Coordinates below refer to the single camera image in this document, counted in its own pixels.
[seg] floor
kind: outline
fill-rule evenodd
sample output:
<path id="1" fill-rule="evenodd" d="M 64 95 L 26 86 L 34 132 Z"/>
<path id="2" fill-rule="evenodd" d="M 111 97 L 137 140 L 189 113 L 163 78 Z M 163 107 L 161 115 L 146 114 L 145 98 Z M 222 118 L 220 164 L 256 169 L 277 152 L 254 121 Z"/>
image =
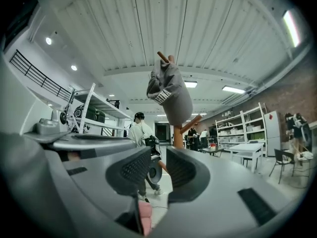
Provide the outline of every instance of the floor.
<path id="1" fill-rule="evenodd" d="M 166 146 L 161 146 L 162 153 L 162 161 L 166 163 Z M 222 152 L 222 159 L 227 159 L 230 161 L 230 153 Z M 240 158 L 234 158 L 234 161 L 239 162 Z M 256 170 L 255 174 L 261 176 L 265 179 L 269 184 L 277 188 L 281 193 L 285 195 L 289 200 L 297 200 L 300 199 L 302 195 L 304 195 L 306 191 L 306 186 L 308 184 L 308 171 L 310 171 L 310 177 L 312 176 L 312 169 L 309 169 L 308 163 L 303 163 L 303 166 L 296 165 L 294 170 L 294 176 L 292 177 L 292 168 L 293 165 L 286 165 L 285 170 L 282 173 L 282 178 L 280 184 L 278 184 L 279 175 L 280 175 L 280 166 L 275 166 L 271 176 L 269 174 L 274 166 L 275 158 L 267 157 L 263 158 L 263 166 L 260 169 Z M 316 166 L 316 159 L 311 161 L 311 167 Z M 251 162 L 248 162 L 249 170 L 251 170 Z M 167 212 L 167 197 L 170 192 L 172 192 L 172 183 L 170 176 L 163 171 L 163 175 L 161 180 L 159 181 L 159 185 L 163 190 L 162 195 L 154 195 L 154 191 L 151 189 L 149 184 L 147 185 L 147 198 L 153 207 L 152 214 L 152 227 L 154 228 L 157 223 L 163 218 L 165 213 Z"/>

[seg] shoe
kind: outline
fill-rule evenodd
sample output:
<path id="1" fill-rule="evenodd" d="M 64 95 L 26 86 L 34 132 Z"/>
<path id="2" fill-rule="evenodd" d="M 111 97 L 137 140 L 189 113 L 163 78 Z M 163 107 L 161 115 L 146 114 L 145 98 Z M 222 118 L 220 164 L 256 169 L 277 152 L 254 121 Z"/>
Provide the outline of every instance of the shoe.
<path id="1" fill-rule="evenodd" d="M 139 198 L 140 200 L 142 200 L 142 201 L 145 201 L 145 199 L 147 198 L 147 196 L 146 196 L 146 195 L 141 196 L 140 194 L 138 194 L 138 198 Z"/>
<path id="2" fill-rule="evenodd" d="M 154 191 L 155 195 L 162 195 L 163 191 L 159 188 L 158 190 Z"/>

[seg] hat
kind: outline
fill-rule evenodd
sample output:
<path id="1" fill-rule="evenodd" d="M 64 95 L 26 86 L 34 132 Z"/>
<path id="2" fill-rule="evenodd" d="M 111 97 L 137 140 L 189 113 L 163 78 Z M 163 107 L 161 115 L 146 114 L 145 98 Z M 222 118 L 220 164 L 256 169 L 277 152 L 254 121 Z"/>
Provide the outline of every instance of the hat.
<path id="1" fill-rule="evenodd" d="M 192 100 L 179 69 L 173 63 L 155 62 L 147 96 L 163 106 L 170 125 L 182 125 L 192 115 Z"/>

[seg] refrigerator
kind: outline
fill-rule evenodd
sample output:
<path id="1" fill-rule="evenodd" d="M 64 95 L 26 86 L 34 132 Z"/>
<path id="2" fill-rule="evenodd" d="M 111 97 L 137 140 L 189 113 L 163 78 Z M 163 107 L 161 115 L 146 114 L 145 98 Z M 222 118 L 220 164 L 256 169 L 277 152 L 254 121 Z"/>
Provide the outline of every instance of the refrigerator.
<path id="1" fill-rule="evenodd" d="M 264 115 L 267 137 L 267 155 L 274 157 L 274 149 L 281 150 L 281 135 L 279 131 L 279 118 L 278 113 L 273 111 Z"/>

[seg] brown wall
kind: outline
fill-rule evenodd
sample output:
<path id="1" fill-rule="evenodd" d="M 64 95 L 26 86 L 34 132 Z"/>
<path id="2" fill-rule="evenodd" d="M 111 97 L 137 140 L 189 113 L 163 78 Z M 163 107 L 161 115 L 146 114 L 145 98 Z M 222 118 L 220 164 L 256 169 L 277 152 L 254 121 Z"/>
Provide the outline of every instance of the brown wall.
<path id="1" fill-rule="evenodd" d="M 310 51 L 306 57 L 296 65 L 287 75 L 274 85 L 254 96 L 250 100 L 233 108 L 234 115 L 241 110 L 247 111 L 255 108 L 258 102 L 265 103 L 267 111 L 277 111 L 280 117 L 280 130 L 282 141 L 286 137 L 286 113 L 300 113 L 308 123 L 317 120 L 317 58 L 315 50 Z M 221 114 L 206 119 L 198 124 L 198 132 L 208 129 L 215 124 L 215 120 L 222 120 Z"/>

